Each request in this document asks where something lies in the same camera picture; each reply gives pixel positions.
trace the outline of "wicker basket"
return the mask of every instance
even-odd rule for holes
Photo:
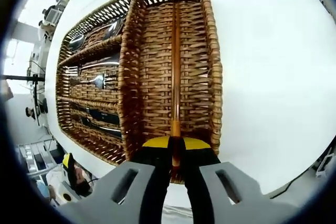
[[[218,154],[222,65],[210,0],[112,0],[81,20],[66,35],[56,85],[62,130],[76,143],[111,164],[130,159],[146,140],[170,134],[172,6],[176,2],[179,2],[181,17],[182,136],[201,138]],[[90,43],[99,40],[99,35],[89,38],[90,42],[83,46],[85,49],[75,54],[69,51],[67,45],[72,38],[118,18],[117,14],[110,14],[110,18],[106,14],[110,10],[117,13],[116,6],[121,8],[119,15],[127,13],[121,36],[91,46]],[[90,79],[103,71],[119,71],[118,92],[98,91],[87,84],[70,88],[70,77],[65,72],[67,66],[99,60],[116,50],[120,50],[118,69],[91,68],[83,71],[81,78]],[[73,114],[77,112],[71,109],[70,102],[118,112],[122,141],[112,141],[110,136],[74,121]],[[181,179],[174,177],[172,181],[180,183]]]

